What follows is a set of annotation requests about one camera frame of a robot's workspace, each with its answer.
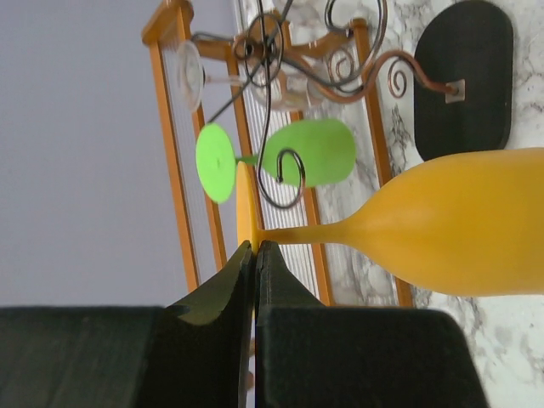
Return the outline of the green plastic wine glass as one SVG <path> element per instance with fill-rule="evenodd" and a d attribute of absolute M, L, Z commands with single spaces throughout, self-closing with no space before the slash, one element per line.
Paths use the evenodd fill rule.
<path fill-rule="evenodd" d="M 356 162 L 351 130 L 333 118 L 293 122 L 269 136 L 263 170 L 273 178 L 278 175 L 276 162 L 282 150 L 298 154 L 309 188 L 345 180 Z M 201 186 L 212 201 L 223 203 L 230 198 L 238 162 L 255 167 L 258 155 L 237 157 L 227 132 L 216 123 L 206 125 L 196 141 L 195 164 Z"/>

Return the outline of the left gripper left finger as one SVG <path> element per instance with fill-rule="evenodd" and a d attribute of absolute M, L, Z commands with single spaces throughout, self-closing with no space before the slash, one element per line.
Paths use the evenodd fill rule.
<path fill-rule="evenodd" d="M 253 254 L 168 307 L 6 307 L 4 407 L 242 407 Z"/>

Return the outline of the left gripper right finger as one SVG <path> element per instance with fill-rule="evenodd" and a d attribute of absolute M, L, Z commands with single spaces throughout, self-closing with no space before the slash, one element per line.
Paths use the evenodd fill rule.
<path fill-rule="evenodd" d="M 259 249 L 259 407 L 485 407 L 459 325 L 411 308 L 327 307 Z"/>

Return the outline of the orange plastic wine glass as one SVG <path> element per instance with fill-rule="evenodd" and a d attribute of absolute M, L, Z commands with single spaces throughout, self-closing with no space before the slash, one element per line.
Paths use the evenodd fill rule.
<path fill-rule="evenodd" d="M 260 229 L 249 170 L 236 174 L 237 237 L 281 245 L 352 247 L 390 274 L 451 296 L 543 291 L 543 151 L 442 156 L 387 182 L 332 224 Z"/>

